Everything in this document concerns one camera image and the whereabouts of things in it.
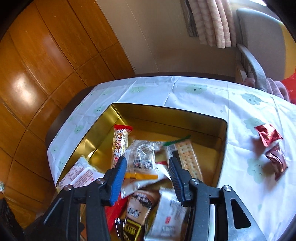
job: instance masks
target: metal screw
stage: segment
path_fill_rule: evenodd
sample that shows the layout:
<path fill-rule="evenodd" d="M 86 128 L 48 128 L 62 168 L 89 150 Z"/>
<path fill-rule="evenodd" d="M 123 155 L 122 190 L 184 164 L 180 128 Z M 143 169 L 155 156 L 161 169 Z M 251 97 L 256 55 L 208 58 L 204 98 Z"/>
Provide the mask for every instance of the metal screw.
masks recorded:
<path fill-rule="evenodd" d="M 105 179 L 99 178 L 99 179 L 96 180 L 96 183 L 97 184 L 103 184 L 103 183 L 105 183 Z"/>
<path fill-rule="evenodd" d="M 70 191 L 72 189 L 72 187 L 73 187 L 72 185 L 68 184 L 68 185 L 64 186 L 64 190 Z"/>
<path fill-rule="evenodd" d="M 199 184 L 199 180 L 198 179 L 196 179 L 196 178 L 193 178 L 193 179 L 191 179 L 190 180 L 190 183 L 192 184 L 192 185 L 197 185 L 197 184 Z"/>
<path fill-rule="evenodd" d="M 225 185 L 223 187 L 223 189 L 226 191 L 226 192 L 230 192 L 232 190 L 231 186 L 228 186 L 228 185 Z"/>

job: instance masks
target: chair backrest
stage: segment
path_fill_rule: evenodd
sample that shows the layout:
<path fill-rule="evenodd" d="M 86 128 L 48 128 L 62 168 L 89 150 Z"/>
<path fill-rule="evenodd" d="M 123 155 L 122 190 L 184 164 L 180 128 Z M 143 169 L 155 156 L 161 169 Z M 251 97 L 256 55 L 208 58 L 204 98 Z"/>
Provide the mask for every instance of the chair backrest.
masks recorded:
<path fill-rule="evenodd" d="M 237 10 L 243 45 L 253 54 L 262 66 L 266 77 L 274 81 L 281 81 L 285 76 L 295 71 L 295 58 L 290 56 L 291 47 L 296 51 L 296 45 L 286 36 L 289 32 L 282 22 L 252 9 L 240 8 Z"/>

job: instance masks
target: striped curtain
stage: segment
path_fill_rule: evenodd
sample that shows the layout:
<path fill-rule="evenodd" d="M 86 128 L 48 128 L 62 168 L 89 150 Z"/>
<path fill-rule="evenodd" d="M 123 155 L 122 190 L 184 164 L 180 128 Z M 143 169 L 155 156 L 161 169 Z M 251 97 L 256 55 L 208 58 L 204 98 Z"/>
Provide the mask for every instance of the striped curtain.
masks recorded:
<path fill-rule="evenodd" d="M 235 47 L 236 35 L 229 0 L 189 0 L 201 44 Z"/>

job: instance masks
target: white tablecloth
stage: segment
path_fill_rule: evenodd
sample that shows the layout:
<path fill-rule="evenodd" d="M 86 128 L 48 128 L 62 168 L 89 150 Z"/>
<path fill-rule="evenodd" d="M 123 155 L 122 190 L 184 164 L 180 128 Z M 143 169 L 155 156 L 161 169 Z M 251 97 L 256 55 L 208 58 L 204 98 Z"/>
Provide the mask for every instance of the white tablecloth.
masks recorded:
<path fill-rule="evenodd" d="M 112 103 L 166 106 L 223 118 L 227 145 L 218 187 L 230 185 L 267 240 L 277 240 L 296 213 L 296 106 L 265 92 L 225 81 L 193 77 L 140 77 L 97 85 L 75 108 L 47 155 L 56 184 L 84 135 Z M 265 168 L 268 148 L 253 127 L 271 123 L 284 140 L 280 146 L 289 169 L 276 182 Z M 210 223 L 210 239 L 214 224 Z"/>

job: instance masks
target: chair armrest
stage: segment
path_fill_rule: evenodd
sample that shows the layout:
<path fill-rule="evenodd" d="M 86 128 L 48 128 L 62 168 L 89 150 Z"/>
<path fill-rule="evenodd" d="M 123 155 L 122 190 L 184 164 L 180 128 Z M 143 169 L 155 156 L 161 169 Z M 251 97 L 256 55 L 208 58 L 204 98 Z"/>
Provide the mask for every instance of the chair armrest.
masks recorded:
<path fill-rule="evenodd" d="M 255 78 L 255 88 L 267 92 L 266 76 L 261 65 L 244 45 L 237 44 L 237 48 L 240 50 L 240 52 L 243 54 L 243 56 L 251 66 L 251 71 L 254 74 Z"/>

